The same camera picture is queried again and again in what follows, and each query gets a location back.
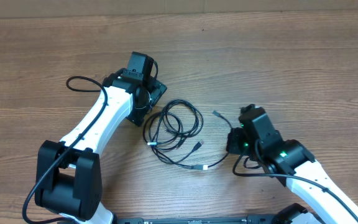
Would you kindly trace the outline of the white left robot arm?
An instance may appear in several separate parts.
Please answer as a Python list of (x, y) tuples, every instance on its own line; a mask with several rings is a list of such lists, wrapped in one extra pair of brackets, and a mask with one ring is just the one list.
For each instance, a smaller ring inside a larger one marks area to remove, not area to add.
[(99, 97), (80, 123), (38, 152), (36, 183), (28, 199), (58, 216), (49, 223), (112, 223), (101, 203), (100, 157), (124, 119), (140, 126), (167, 86), (149, 72), (122, 68), (97, 83)]

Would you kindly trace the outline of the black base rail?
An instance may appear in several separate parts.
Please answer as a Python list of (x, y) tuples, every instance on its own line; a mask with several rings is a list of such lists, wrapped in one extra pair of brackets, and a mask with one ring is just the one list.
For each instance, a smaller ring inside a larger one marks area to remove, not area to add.
[(214, 217), (214, 218), (118, 218), (113, 215), (112, 224), (270, 224), (275, 215), (251, 214), (244, 217)]

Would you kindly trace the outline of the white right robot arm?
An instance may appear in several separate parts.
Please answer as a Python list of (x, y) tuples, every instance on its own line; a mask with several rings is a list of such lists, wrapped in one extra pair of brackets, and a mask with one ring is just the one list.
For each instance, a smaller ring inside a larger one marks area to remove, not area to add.
[[(254, 138), (243, 128), (232, 128), (226, 151), (238, 154), (232, 173), (239, 177), (276, 178), (306, 202), (325, 223), (358, 223), (358, 206), (332, 181), (314, 155), (299, 141), (284, 141), (279, 132)], [(257, 163), (262, 173), (236, 171), (244, 158)]]

